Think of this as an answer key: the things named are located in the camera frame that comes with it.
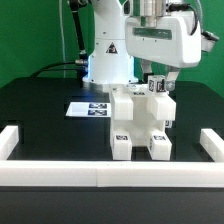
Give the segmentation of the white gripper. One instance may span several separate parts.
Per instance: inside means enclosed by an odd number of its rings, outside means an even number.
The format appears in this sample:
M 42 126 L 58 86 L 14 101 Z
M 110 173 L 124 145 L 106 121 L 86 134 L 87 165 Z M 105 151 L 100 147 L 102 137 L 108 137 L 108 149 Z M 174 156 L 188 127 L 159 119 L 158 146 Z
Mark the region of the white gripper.
M 201 60 L 201 33 L 200 26 L 197 26 L 195 33 L 191 34 L 194 25 L 193 13 L 172 13 L 170 16 L 159 17 L 154 28 L 142 26 L 139 17 L 126 19 L 127 52 L 131 56 L 145 59 L 141 61 L 144 83 L 153 74 L 152 62 L 169 65 L 165 76 L 167 91 L 175 89 L 179 68 L 198 65 Z

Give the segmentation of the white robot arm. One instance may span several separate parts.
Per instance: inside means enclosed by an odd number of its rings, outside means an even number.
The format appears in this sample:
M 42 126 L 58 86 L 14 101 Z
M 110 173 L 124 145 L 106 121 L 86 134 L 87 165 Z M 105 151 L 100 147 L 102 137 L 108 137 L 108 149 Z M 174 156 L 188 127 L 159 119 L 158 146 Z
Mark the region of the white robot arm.
M 85 50 L 76 24 L 80 57 L 87 70 L 85 87 L 108 91 L 113 85 L 136 83 L 134 60 L 142 60 L 145 74 L 152 62 L 170 67 L 165 76 L 174 85 L 182 68 L 201 60 L 201 25 L 196 10 L 183 0 L 68 0 L 74 18 L 91 5 L 94 11 L 94 50 Z

